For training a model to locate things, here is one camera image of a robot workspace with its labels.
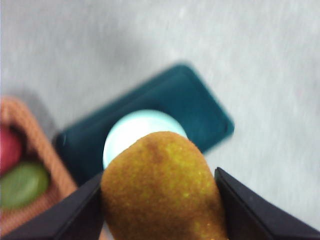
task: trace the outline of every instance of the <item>red apple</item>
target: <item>red apple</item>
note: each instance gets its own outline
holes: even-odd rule
[[[19,136],[5,126],[0,126],[0,175],[18,163],[22,154]]]

